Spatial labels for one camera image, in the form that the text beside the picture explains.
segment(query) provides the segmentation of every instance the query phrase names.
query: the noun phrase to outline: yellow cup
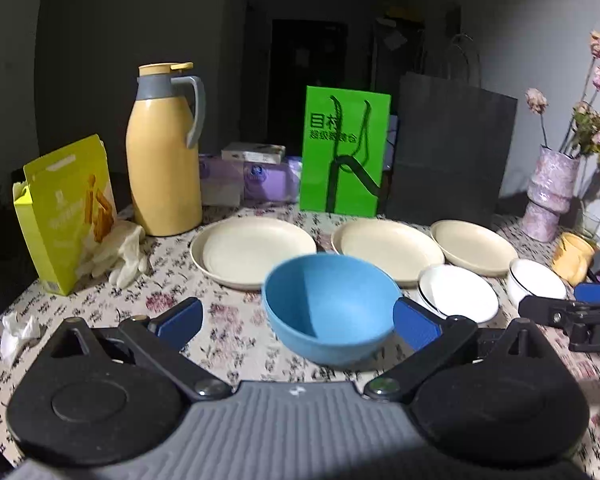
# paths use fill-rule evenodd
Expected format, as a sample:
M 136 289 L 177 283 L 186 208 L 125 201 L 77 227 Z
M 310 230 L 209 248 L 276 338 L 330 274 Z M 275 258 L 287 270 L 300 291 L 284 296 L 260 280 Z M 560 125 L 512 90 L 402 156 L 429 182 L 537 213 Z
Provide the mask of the yellow cup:
M 564 233 L 555 248 L 552 269 L 571 286 L 582 283 L 595 250 L 591 245 L 573 233 Z

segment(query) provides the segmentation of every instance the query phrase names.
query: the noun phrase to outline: black paper bag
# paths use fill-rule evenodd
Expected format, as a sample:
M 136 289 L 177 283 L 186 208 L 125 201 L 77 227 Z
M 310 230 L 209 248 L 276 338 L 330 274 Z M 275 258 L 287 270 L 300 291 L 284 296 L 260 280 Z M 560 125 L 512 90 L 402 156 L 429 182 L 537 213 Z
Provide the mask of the black paper bag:
M 386 203 L 391 219 L 491 224 L 518 100 L 465 82 L 407 73 Z

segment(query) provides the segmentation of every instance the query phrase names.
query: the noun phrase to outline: white tissue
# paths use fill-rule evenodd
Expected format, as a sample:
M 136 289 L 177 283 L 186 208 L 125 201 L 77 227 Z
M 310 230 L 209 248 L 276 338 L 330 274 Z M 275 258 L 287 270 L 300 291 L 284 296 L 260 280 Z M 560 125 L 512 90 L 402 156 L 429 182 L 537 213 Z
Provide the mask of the white tissue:
M 9 368 L 22 352 L 22 349 L 33 339 L 40 339 L 40 323 L 35 316 L 18 321 L 18 314 L 2 316 L 2 338 L 0 339 L 0 355 Z
M 144 229 L 126 220 L 120 220 L 95 251 L 91 259 L 91 275 L 94 278 L 111 270 L 109 283 L 117 288 L 126 288 L 138 276 L 149 273 L 147 256 L 140 249 L 144 240 Z

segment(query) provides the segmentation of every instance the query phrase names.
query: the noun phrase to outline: green bag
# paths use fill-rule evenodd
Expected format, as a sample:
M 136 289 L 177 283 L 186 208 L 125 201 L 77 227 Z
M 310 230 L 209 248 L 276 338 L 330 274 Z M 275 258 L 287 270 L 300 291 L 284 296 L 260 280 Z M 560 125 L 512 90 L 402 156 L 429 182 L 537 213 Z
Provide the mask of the green bag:
M 391 96 L 308 86 L 300 209 L 376 215 Z

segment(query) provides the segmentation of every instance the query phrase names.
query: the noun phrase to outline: vase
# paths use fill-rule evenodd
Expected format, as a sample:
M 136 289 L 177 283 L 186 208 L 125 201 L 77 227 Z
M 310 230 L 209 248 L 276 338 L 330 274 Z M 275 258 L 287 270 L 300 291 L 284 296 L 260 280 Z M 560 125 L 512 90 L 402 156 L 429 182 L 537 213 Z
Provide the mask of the vase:
M 540 147 L 536 170 L 526 195 L 529 204 L 521 228 L 539 242 L 549 242 L 558 232 L 560 215 L 571 206 L 580 160 L 545 146 Z

